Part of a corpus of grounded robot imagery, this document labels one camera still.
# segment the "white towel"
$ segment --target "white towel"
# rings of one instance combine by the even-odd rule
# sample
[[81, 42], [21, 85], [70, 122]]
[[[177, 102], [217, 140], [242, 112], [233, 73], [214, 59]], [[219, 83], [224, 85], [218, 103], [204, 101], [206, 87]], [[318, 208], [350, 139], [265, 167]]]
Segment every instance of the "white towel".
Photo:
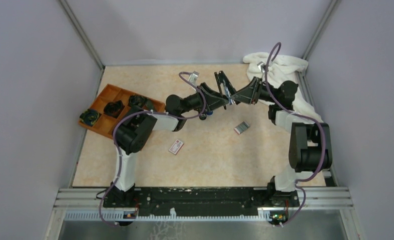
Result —
[[[262, 73], [260, 72], [257, 64], [259, 62], [266, 63], [267, 57], [269, 56], [268, 52], [258, 52], [251, 53], [246, 55], [242, 60], [244, 63], [249, 64], [247, 69], [247, 77], [251, 81], [253, 77], [262, 77]], [[278, 88], [281, 84], [290, 80], [295, 81], [294, 72], [302, 72], [306, 70], [309, 62], [298, 57], [294, 56], [286, 56], [286, 55], [278, 55], [273, 62], [269, 63], [269, 72], [268, 81], [274, 87]], [[266, 105], [271, 105], [273, 103], [260, 100], [259, 102], [264, 103]], [[304, 100], [303, 95], [301, 94], [300, 87], [295, 94], [295, 100], [293, 101], [294, 111], [312, 117], [320, 122], [322, 122], [322, 118], [319, 114], [317, 114], [312, 105], [310, 105], [306, 100]]]

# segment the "beige tabletop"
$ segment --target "beige tabletop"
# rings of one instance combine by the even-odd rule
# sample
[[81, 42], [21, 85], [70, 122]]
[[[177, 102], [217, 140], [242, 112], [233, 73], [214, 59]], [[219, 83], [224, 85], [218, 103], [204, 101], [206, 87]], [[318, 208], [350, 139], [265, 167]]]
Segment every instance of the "beige tabletop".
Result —
[[[213, 73], [223, 70], [236, 89], [248, 84], [246, 64], [146, 65], [106, 67], [100, 91], [113, 84], [164, 102], [176, 94], [195, 91], [178, 77], [197, 71], [197, 84], [217, 85]], [[178, 132], [154, 131], [138, 153], [136, 186], [140, 187], [251, 187], [266, 186], [288, 164], [289, 133], [268, 119], [268, 106], [233, 105], [217, 109], [206, 120], [187, 120]], [[251, 127], [234, 131], [241, 122]], [[168, 152], [176, 139], [184, 142], [177, 155]], [[73, 186], [102, 187], [113, 180], [116, 151], [113, 141], [92, 131], [86, 134]], [[318, 174], [305, 186], [324, 186]]]

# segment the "wooden tray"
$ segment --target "wooden tray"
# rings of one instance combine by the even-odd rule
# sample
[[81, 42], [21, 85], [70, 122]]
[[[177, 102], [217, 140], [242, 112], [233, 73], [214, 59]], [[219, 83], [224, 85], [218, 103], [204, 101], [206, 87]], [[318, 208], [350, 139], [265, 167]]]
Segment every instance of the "wooden tray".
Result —
[[[100, 135], [103, 135], [107, 138], [113, 139], [114, 127], [120, 122], [121, 119], [123, 119], [126, 113], [130, 110], [130, 107], [128, 106], [128, 102], [129, 102], [129, 97], [133, 95], [143, 96], [138, 93], [120, 88], [118, 86], [107, 84], [105, 88], [102, 90], [102, 92], [94, 100], [92, 105], [89, 107], [90, 109], [99, 112], [101, 114], [100, 118], [93, 126], [84, 124], [80, 120], [79, 120], [79, 125], [91, 131], [94, 131]], [[166, 105], [163, 102], [152, 99], [147, 96], [143, 96], [143, 97], [146, 97], [149, 100], [151, 100], [157, 112], [164, 112], [164, 107]], [[114, 118], [104, 114], [104, 107], [108, 103], [116, 102], [118, 100], [121, 100], [123, 105], [125, 106], [125, 108], [122, 110], [120, 115], [117, 118]]]

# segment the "black and white robotic arm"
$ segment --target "black and white robotic arm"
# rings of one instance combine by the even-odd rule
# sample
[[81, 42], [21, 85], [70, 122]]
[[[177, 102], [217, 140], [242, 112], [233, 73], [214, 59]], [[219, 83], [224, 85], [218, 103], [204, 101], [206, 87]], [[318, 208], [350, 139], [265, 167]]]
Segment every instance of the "black and white robotic arm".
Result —
[[[218, 90], [212, 90], [205, 82], [198, 88], [203, 93], [206, 106], [205, 111], [200, 115], [200, 119], [205, 119], [208, 114], [218, 108], [225, 108], [232, 104], [256, 104], [258, 100], [274, 103], [272, 96], [266, 90], [266, 85], [261, 78], [254, 77], [244, 88], [236, 90], [223, 71], [215, 74]], [[198, 77], [194, 72], [190, 78]], [[269, 84], [269, 89], [273, 96], [286, 108], [293, 110], [292, 102], [295, 99], [298, 84], [292, 81], [285, 81], [279, 88], [274, 88]], [[185, 98], [177, 95], [170, 95], [166, 99], [165, 110], [167, 113], [177, 117], [189, 111], [201, 112], [203, 109], [203, 99], [199, 92]], [[126, 114], [130, 116], [141, 112], [139, 106], [131, 106]], [[281, 126], [291, 133], [289, 163], [284, 172], [274, 176], [268, 184], [267, 190], [272, 201], [283, 201], [291, 197], [295, 191], [295, 180], [306, 178], [312, 174], [319, 164], [321, 154], [320, 135], [317, 126], [313, 122], [308, 122], [283, 111], [277, 104], [269, 106], [269, 119], [276, 125]], [[114, 187], [109, 192], [109, 198], [116, 198], [118, 201], [131, 202], [133, 200], [135, 186], [135, 165], [137, 153], [143, 148], [152, 131], [167, 130], [179, 131], [182, 129], [186, 119], [177, 119], [169, 115], [151, 114], [149, 112], [139, 114], [124, 121], [115, 132], [115, 140], [120, 147], [117, 153], [118, 161], [116, 172], [119, 170], [120, 159], [122, 161], [120, 175], [115, 176]], [[322, 169], [327, 169], [332, 164], [332, 153], [329, 141], [329, 127], [322, 123], [323, 130], [327, 138], [326, 154]], [[308, 142], [317, 144], [308, 146]]]

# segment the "white wall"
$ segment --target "white wall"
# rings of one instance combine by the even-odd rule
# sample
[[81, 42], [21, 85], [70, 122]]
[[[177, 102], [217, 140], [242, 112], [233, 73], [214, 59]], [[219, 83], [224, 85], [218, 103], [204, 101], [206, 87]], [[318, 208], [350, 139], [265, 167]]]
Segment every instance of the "white wall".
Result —
[[43, 239], [99, 81], [55, 0], [0, 1], [0, 239]]
[[394, 0], [342, 1], [308, 81], [367, 239], [394, 240]]
[[105, 65], [302, 56], [329, 0], [68, 0]]

